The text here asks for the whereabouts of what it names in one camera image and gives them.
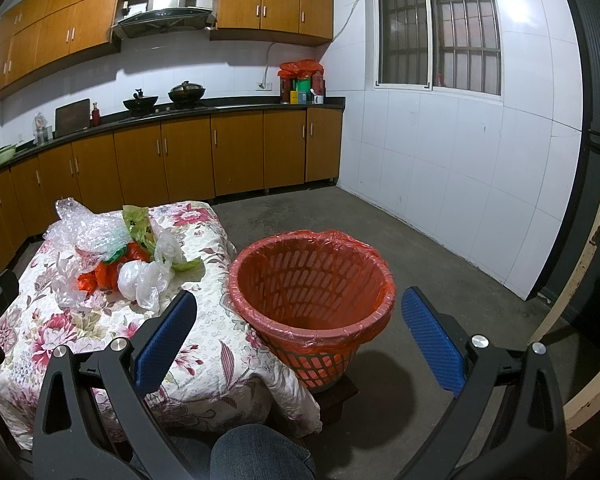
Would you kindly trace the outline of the clear bubble wrap sheet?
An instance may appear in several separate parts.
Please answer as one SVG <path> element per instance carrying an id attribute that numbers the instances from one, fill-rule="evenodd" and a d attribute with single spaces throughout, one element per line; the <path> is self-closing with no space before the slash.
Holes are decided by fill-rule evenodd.
<path id="1" fill-rule="evenodd" d="M 88 310 L 92 293 L 79 289 L 79 277 L 121 256 L 131 237 L 120 211 L 94 214 L 72 197 L 58 200 L 55 209 L 58 220 L 44 234 L 55 257 L 52 291 L 62 310 Z"/>

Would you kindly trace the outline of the green plastic bag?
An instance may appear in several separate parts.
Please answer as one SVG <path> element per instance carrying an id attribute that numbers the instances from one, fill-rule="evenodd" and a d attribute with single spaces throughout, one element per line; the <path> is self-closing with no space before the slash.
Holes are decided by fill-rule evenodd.
<path id="1" fill-rule="evenodd" d="M 107 258 L 104 263 L 109 266 L 110 264 L 115 263 L 116 261 L 118 261 L 120 258 L 124 257 L 126 255 L 126 250 L 128 248 L 126 246 L 122 246 L 120 249 L 118 249 L 112 256 L 110 256 L 109 258 Z"/>

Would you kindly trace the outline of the white plastic bag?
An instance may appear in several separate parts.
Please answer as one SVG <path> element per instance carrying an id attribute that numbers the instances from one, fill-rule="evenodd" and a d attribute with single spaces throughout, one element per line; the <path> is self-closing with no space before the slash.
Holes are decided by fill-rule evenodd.
<path id="1" fill-rule="evenodd" d="M 158 234 L 152 254 L 139 242 L 132 242 L 126 256 L 128 261 L 119 268 L 118 291 L 141 309 L 158 313 L 160 295 L 166 291 L 175 273 L 189 269 L 180 243 L 174 235 L 163 230 Z"/>

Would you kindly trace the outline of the green yellow snack wrapper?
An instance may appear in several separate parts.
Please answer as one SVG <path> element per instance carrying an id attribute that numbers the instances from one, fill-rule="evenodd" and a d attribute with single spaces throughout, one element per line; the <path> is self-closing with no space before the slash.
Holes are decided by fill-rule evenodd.
<path id="1" fill-rule="evenodd" d="M 180 242 L 169 230 L 152 223 L 146 207 L 124 205 L 122 219 L 137 255 L 146 256 L 146 261 L 155 261 L 163 271 L 182 273 L 202 266 L 200 257 L 185 258 Z"/>

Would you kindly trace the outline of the red plastic bag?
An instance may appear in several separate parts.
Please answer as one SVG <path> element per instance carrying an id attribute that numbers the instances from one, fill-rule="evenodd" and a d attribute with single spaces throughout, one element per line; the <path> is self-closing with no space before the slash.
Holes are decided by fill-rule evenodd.
<path id="1" fill-rule="evenodd" d="M 78 289 L 81 292 L 86 292 L 88 296 L 93 295 L 96 289 L 117 292 L 119 290 L 118 277 L 125 263 L 131 261 L 151 262 L 148 252 L 137 242 L 131 242 L 125 246 L 128 248 L 126 255 L 115 263 L 107 266 L 104 263 L 105 260 L 99 261 L 94 270 L 81 274 L 76 279 Z"/>

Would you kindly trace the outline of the wooden kitchen cabinets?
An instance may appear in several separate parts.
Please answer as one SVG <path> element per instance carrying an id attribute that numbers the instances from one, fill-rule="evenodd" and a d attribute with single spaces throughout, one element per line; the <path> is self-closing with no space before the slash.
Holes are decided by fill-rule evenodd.
<path id="1" fill-rule="evenodd" d="M 145 122 L 43 148 L 0 168 L 0 272 L 72 197 L 94 212 L 126 204 L 269 191 L 339 176 L 343 111 L 256 107 Z"/>
<path id="2" fill-rule="evenodd" d="M 0 99 L 125 39 L 201 29 L 319 46 L 334 38 L 334 0 L 20 0 L 0 17 Z"/>

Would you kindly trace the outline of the green pot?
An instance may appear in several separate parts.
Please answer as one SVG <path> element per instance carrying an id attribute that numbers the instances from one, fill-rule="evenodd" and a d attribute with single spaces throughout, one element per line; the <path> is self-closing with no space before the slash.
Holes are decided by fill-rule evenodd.
<path id="1" fill-rule="evenodd" d="M 15 144 L 4 145 L 0 148 L 0 165 L 9 162 L 15 157 L 16 148 Z"/>

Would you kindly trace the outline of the glass jar on counter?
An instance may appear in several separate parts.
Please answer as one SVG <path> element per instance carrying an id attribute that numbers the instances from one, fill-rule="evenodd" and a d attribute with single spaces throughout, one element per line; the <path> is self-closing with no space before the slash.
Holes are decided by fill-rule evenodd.
<path id="1" fill-rule="evenodd" d="M 36 145 L 41 145 L 48 141 L 48 122 L 42 113 L 38 113 L 33 119 L 34 140 Z"/>

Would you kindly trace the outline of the person's blue jeans knee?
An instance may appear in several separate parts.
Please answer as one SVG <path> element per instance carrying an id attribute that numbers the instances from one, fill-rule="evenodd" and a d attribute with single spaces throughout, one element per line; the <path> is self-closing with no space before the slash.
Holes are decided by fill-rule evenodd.
<path id="1" fill-rule="evenodd" d="M 213 444 L 171 437 L 201 479 L 316 479 L 310 451 L 260 424 L 228 430 Z"/>

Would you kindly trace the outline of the dark cutting board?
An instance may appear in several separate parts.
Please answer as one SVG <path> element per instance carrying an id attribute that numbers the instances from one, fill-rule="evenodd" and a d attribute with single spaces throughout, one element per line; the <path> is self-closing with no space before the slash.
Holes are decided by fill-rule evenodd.
<path id="1" fill-rule="evenodd" d="M 91 122 L 91 100 L 83 99 L 57 107 L 54 138 L 59 139 L 87 129 Z"/>

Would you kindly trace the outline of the red bottle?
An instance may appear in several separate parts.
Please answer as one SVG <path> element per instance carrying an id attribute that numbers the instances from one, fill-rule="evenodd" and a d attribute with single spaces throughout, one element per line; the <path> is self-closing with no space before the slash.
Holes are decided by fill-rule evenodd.
<path id="1" fill-rule="evenodd" d="M 93 109 L 91 114 L 91 126 L 97 127 L 100 125 L 100 110 L 96 103 L 93 103 Z"/>

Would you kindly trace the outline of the steel range hood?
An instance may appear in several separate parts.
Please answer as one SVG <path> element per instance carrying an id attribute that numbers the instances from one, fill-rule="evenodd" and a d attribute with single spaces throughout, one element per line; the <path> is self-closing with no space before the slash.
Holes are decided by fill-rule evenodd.
<path id="1" fill-rule="evenodd" d="M 114 36 L 120 40 L 215 28 L 218 0 L 118 0 Z"/>

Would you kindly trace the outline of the green container on counter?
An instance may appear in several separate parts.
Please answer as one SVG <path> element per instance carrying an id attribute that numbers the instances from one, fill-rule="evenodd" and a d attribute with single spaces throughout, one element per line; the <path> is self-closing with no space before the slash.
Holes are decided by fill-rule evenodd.
<path id="1" fill-rule="evenodd" d="M 294 83 L 294 91 L 297 93 L 298 104 L 308 104 L 312 101 L 311 79 L 297 79 Z"/>

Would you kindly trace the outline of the black countertop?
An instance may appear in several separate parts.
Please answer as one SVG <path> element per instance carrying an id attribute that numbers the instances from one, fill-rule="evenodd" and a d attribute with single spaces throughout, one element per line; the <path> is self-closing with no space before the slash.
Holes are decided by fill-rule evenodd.
<path id="1" fill-rule="evenodd" d="M 130 112 L 120 112 L 106 115 L 102 124 L 97 127 L 86 128 L 74 133 L 53 139 L 41 145 L 27 143 L 25 148 L 17 148 L 16 154 L 8 162 L 0 165 L 0 173 L 9 170 L 15 164 L 24 162 L 29 158 L 43 153 L 52 148 L 89 138 L 112 133 L 122 129 L 149 126 L 156 122 L 172 122 L 198 116 L 210 116 L 224 113 L 257 112 L 258 110 L 307 110 L 314 104 L 283 104 L 276 96 L 230 96 L 229 98 L 202 99 L 193 107 L 177 108 L 172 103 L 156 106 L 155 111 L 144 116 L 133 116 Z"/>

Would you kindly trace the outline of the barred window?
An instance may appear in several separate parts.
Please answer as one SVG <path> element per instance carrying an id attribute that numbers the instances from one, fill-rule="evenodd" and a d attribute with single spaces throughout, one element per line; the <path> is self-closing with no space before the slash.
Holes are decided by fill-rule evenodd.
<path id="1" fill-rule="evenodd" d="M 495 0 L 375 0 L 378 86 L 501 93 Z"/>

